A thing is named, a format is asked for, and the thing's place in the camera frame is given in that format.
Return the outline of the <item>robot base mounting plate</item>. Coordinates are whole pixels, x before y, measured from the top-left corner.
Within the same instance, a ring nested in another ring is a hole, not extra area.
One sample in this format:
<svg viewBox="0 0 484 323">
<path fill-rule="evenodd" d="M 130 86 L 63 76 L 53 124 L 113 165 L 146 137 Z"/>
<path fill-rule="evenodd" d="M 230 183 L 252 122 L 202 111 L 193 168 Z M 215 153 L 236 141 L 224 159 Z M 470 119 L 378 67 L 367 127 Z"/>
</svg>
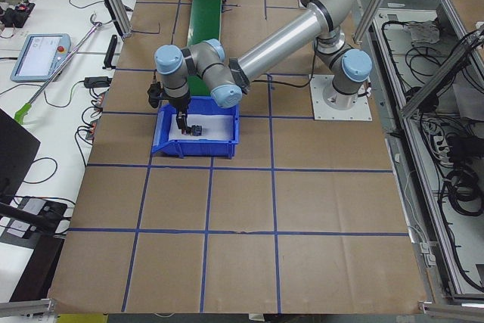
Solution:
<svg viewBox="0 0 484 323">
<path fill-rule="evenodd" d="M 343 95 L 333 85 L 333 75 L 315 75 L 310 81 L 312 109 L 316 121 L 372 121 L 363 85 L 354 95 Z"/>
</svg>

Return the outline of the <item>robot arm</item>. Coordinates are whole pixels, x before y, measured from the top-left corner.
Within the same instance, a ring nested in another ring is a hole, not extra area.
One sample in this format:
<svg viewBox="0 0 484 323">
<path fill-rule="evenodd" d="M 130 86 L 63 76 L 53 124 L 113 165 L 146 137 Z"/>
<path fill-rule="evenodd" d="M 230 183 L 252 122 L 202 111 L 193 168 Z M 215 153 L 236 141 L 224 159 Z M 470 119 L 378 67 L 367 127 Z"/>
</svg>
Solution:
<svg viewBox="0 0 484 323">
<path fill-rule="evenodd" d="M 222 44 L 209 39 L 185 48 L 163 45 L 154 54 L 159 77 L 147 91 L 148 102 L 157 108 L 167 100 L 175 108 L 178 128 L 188 125 L 191 93 L 189 76 L 199 76 L 221 108 L 237 105 L 250 83 L 304 45 L 314 44 L 315 56 L 334 73 L 324 90 L 324 101 L 336 110 L 348 110 L 361 84 L 372 70 L 369 55 L 346 42 L 340 29 L 355 0 L 300 0 L 305 11 L 238 58 L 227 59 Z"/>
</svg>

